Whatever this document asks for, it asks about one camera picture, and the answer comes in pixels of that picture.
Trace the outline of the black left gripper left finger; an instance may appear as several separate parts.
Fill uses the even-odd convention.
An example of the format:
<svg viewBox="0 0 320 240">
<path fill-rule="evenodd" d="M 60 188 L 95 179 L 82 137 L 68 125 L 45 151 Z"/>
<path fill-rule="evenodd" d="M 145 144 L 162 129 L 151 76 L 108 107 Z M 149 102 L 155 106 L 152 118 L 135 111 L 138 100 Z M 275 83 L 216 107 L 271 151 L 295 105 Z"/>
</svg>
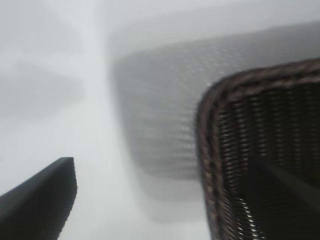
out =
<svg viewBox="0 0 320 240">
<path fill-rule="evenodd" d="M 77 195 L 75 163 L 61 157 L 0 197 L 2 240 L 56 240 Z"/>
</svg>

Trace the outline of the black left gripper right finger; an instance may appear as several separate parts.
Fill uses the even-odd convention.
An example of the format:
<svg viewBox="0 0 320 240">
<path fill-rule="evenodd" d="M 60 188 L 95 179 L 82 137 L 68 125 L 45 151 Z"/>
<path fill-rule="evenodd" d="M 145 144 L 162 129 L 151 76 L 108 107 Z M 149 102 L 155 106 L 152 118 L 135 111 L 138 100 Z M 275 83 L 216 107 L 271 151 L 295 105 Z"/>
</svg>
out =
<svg viewBox="0 0 320 240">
<path fill-rule="evenodd" d="M 242 188 L 267 240 L 318 240 L 320 190 L 269 160 L 251 159 Z"/>
</svg>

